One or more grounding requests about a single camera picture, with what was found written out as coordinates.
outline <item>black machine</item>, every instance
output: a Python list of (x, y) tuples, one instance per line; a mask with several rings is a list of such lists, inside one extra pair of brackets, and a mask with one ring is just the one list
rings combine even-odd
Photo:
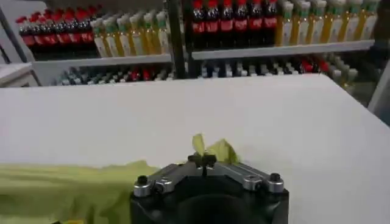
[(139, 176), (130, 196), (132, 224), (287, 224), (289, 192), (277, 173), (213, 155), (191, 155)]

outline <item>green fabric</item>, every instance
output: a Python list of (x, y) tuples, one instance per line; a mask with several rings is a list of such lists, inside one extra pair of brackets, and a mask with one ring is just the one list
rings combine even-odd
[[(193, 137), (193, 147), (200, 155), (216, 155), (218, 161), (239, 161), (225, 139), (205, 149), (199, 134)], [(101, 169), (0, 164), (0, 224), (128, 224), (134, 182), (157, 170), (145, 161)]]

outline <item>shelf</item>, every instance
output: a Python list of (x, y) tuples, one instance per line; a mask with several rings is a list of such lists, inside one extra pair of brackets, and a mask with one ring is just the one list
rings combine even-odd
[(71, 60), (53, 60), (53, 61), (34, 61), (34, 65), (56, 65), (56, 66), (100, 66), (100, 65), (133, 65), (146, 63), (167, 63), (171, 62), (171, 55), (141, 55), (131, 57), (114, 58), (89, 58), (89, 59), (71, 59)]
[(343, 51), (360, 51), (368, 50), (374, 45), (374, 40), (297, 45), (286, 47), (259, 47), (248, 49), (232, 49), (218, 51), (197, 51), (193, 52), (194, 60), (220, 59), (220, 58), (243, 58), (243, 57), (263, 57), (293, 54), (313, 54), (325, 52), (343, 52)]

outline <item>white table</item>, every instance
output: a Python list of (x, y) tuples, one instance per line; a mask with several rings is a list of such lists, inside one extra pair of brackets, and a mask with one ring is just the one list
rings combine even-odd
[(153, 166), (226, 138), (280, 172), (290, 223), (389, 223), (390, 129), (318, 75), (0, 89), (0, 163)]

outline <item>bottle label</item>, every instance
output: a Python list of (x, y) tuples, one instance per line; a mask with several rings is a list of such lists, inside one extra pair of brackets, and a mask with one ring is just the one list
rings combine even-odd
[(205, 31), (205, 23), (193, 23), (193, 31), (194, 33), (203, 33)]
[(221, 30), (222, 31), (231, 31), (233, 29), (233, 20), (221, 20)]
[(168, 54), (169, 53), (169, 43), (168, 43), (168, 36), (167, 36), (166, 32), (159, 31), (158, 39), (160, 40), (160, 46), (161, 46), (163, 53)]
[(277, 20), (275, 17), (273, 18), (264, 18), (264, 26), (267, 28), (276, 27)]
[(361, 34), (362, 40), (369, 40), (371, 38), (372, 30), (374, 29), (375, 22), (377, 21), (377, 16), (372, 15), (366, 19), (364, 23), (363, 32)]
[(249, 19), (249, 29), (258, 30), (261, 28), (263, 20), (261, 18), (258, 19)]
[(134, 43), (134, 48), (135, 48), (135, 54), (137, 55), (143, 55), (144, 51), (142, 48), (142, 42), (141, 42), (141, 37), (139, 34), (133, 34), (133, 43)]
[(335, 19), (330, 27), (329, 42), (337, 42), (337, 37), (342, 26), (342, 19)]
[(35, 42), (37, 42), (38, 45), (44, 45), (44, 40), (40, 36), (34, 36)]
[(91, 32), (82, 33), (81, 39), (83, 40), (84, 43), (90, 43), (93, 41), (93, 35)]
[(308, 28), (309, 28), (308, 22), (302, 22), (299, 24), (297, 44), (306, 44)]
[(247, 29), (248, 22), (246, 19), (244, 20), (236, 20), (234, 21), (234, 26), (236, 30), (243, 31)]
[(346, 35), (344, 36), (344, 41), (353, 41), (353, 38), (355, 37), (356, 28), (358, 27), (358, 23), (358, 17), (353, 17), (349, 19), (346, 29)]
[(94, 39), (94, 42), (96, 44), (96, 48), (99, 51), (100, 57), (102, 57), (102, 58), (108, 57), (108, 53), (107, 53), (107, 51), (105, 50), (105, 47), (104, 47), (103, 39), (100, 38), (100, 37), (96, 37)]
[(324, 27), (324, 20), (319, 20), (314, 23), (313, 33), (311, 34), (311, 44), (319, 44), (322, 28)]
[(46, 35), (43, 37), (43, 39), (44, 39), (44, 42), (48, 45), (55, 45), (56, 43), (58, 43), (57, 37), (54, 34)]
[(79, 33), (69, 33), (69, 37), (70, 37), (72, 43), (80, 43), (81, 42), (81, 35)]
[(218, 31), (218, 21), (207, 22), (206, 23), (206, 31), (208, 33), (215, 33)]
[(69, 35), (67, 33), (57, 34), (57, 39), (62, 44), (67, 44), (67, 43), (72, 42), (71, 38), (69, 37)]
[(130, 44), (129, 44), (128, 37), (125, 36), (125, 35), (121, 35), (119, 37), (119, 39), (121, 40), (121, 44), (122, 44), (122, 47), (123, 47), (124, 55), (125, 56), (130, 56), (131, 55), (131, 50), (130, 50)]
[(110, 51), (113, 57), (119, 57), (118, 48), (116, 47), (115, 39), (113, 37), (106, 38), (108, 46), (110, 47)]
[(35, 44), (33, 36), (23, 36), (22, 39), (27, 46), (32, 46)]
[(293, 29), (292, 23), (284, 23), (282, 32), (282, 46), (290, 45), (291, 31)]

